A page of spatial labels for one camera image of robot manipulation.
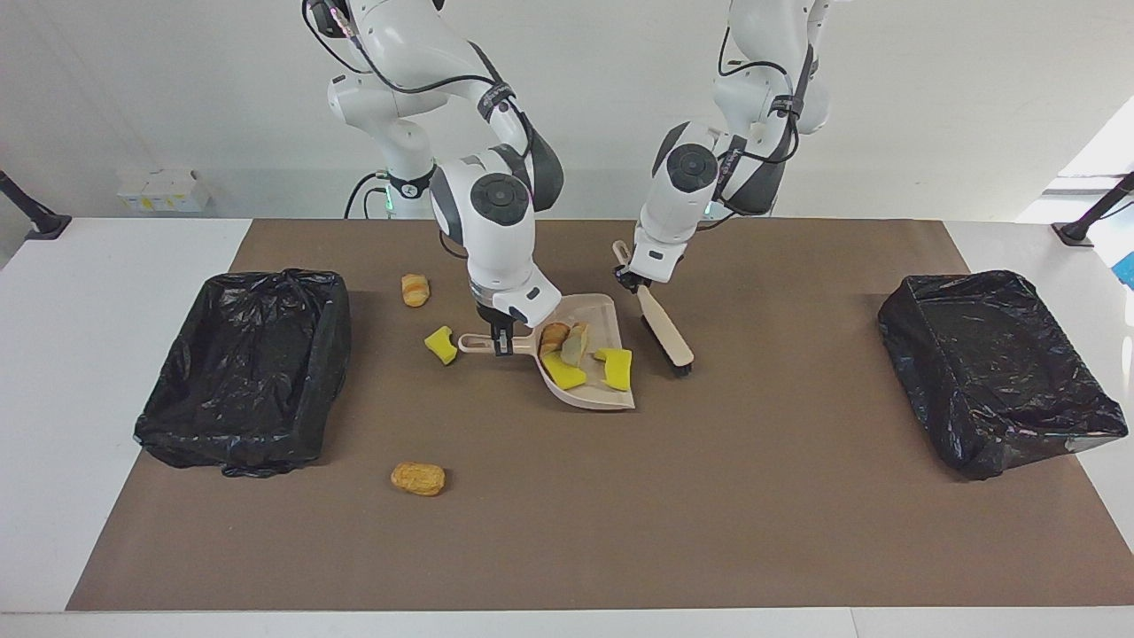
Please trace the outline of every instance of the dustpan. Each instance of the dustpan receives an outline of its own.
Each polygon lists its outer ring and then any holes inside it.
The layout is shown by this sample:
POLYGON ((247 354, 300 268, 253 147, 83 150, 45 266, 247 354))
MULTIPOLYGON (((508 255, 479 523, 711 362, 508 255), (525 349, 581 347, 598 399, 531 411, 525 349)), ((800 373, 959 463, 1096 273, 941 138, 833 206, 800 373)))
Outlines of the dustpan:
MULTIPOLYGON (((492 338, 485 335, 462 335, 457 340, 457 348, 469 355, 496 356, 492 338)), ((535 368, 543 377, 543 383, 559 401, 583 410, 633 410, 634 394, 632 392, 619 392, 603 383, 606 378, 604 364, 596 361, 593 355, 604 348, 621 349, 623 340, 618 334, 618 313, 615 309, 615 301, 609 296, 601 294, 565 296, 559 303, 559 307, 542 324, 536 326, 531 335, 513 339, 513 351, 517 356, 535 359, 535 368), (551 381, 548 372, 543 369, 543 364, 540 363, 540 335, 543 334, 543 329, 549 324, 560 323, 573 326, 578 322, 586 322, 591 325, 590 344, 581 366, 586 373, 586 384, 564 391, 551 381)))

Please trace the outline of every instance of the plastic bag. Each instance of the plastic bag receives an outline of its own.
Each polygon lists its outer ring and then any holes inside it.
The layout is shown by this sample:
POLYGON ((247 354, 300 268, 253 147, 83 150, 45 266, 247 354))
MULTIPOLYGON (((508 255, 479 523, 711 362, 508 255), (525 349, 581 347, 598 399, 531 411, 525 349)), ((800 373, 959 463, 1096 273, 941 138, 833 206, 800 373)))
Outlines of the plastic bag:
POLYGON ((907 277, 879 325, 937 453, 967 478, 1128 434, 1122 408, 1015 272, 907 277))
POLYGON ((346 381, 350 304, 335 272, 220 274, 205 281, 135 425, 175 468, 266 478, 319 459, 346 381))

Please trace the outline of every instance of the brown paper sheet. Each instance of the brown paper sheet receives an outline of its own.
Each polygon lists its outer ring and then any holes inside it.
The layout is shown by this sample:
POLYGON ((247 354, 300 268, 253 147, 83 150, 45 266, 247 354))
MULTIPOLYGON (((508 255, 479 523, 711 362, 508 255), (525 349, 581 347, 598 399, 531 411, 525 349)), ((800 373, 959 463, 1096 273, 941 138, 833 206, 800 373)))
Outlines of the brown paper sheet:
MULTIPOLYGON (((530 358, 442 368, 483 332, 431 222, 256 221, 232 269, 344 274, 346 389, 316 467, 269 480, 139 457, 70 610, 575 610, 1134 604, 1134 556, 1074 458, 964 483, 934 457, 875 313, 964 272, 941 223, 737 220, 657 286, 674 378, 609 274, 627 222, 542 222, 565 292, 618 303, 638 410, 558 403, 530 358), (423 272, 433 298, 401 304, 423 272), (447 468, 426 500, 400 461, 447 468)), ((124 441, 129 425, 124 424, 124 441)))

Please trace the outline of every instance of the table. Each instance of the table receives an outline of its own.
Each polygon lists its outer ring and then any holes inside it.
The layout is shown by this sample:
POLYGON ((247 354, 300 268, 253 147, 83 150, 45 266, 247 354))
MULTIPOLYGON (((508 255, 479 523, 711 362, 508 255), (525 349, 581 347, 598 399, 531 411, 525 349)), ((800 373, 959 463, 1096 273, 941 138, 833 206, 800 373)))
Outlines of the table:
MULTIPOLYGON (((0 449, 8 457, 0 468, 0 610, 32 612, 0 616, 0 633, 141 636, 160 627, 175 636, 221 628, 615 636, 633 628, 652 636, 885 637, 916 627, 924 636, 1126 636, 1134 628, 1134 609, 57 615, 137 454, 120 424, 133 422, 149 395, 201 281, 227 270, 247 228, 243 220, 79 219, 58 241, 26 245, 0 271, 0 449), (17 492, 17 477, 33 477, 36 490, 17 492)), ((973 270, 1010 267, 1035 281, 1103 388, 1134 414, 1134 300, 1094 253, 1065 248, 1044 226, 948 229, 973 270)), ((1132 449, 1125 441, 1082 457, 1128 544, 1132 449)))

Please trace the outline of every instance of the bread piece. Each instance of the bread piece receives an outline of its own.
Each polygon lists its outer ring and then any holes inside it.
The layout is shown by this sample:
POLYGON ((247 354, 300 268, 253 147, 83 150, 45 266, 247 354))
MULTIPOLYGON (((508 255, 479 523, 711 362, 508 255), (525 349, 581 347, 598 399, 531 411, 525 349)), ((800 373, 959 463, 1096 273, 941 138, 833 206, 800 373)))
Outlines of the bread piece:
POLYGON ((540 357, 562 349, 568 334, 570 326, 567 324, 548 324, 540 333, 540 357))
POLYGON ((575 368, 583 365, 583 357, 586 355, 586 348, 591 341, 590 333, 591 325, 585 322, 572 326, 570 334, 567 335, 567 341, 564 342, 562 347, 564 364, 575 368))
POLYGON ((437 496, 445 490, 445 470, 429 463, 399 463, 390 475, 398 490, 417 496, 437 496))
POLYGON ((424 274, 401 278, 401 300, 409 307, 421 307, 429 300, 429 279, 424 274))

